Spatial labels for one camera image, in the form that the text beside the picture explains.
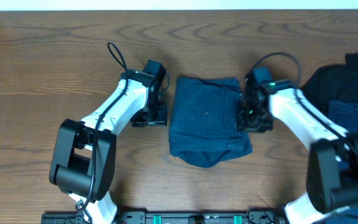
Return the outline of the dark blue denim shorts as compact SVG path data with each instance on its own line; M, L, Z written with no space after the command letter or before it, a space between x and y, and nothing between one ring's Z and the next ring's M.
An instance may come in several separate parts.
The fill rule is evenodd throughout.
M237 129L239 90L236 78L179 78L169 127L170 154L202 168L251 154L249 135Z

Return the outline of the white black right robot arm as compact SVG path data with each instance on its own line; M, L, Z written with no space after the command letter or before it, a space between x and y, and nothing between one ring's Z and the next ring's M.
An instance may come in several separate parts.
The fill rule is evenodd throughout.
M246 75L236 122L240 131L264 133L275 119L308 150L306 193L284 207L285 223L321 223L358 205L358 133L316 109L290 80L274 80L266 67Z

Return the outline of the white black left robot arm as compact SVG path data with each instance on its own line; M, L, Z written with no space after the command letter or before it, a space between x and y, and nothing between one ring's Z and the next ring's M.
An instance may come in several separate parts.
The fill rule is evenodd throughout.
M165 126L167 106L159 91L167 71L149 60L143 70L120 76L114 93L80 121L60 125L49 181L76 202L75 213L44 214L42 223L113 223L117 213L111 186L117 137L127 123L133 127Z

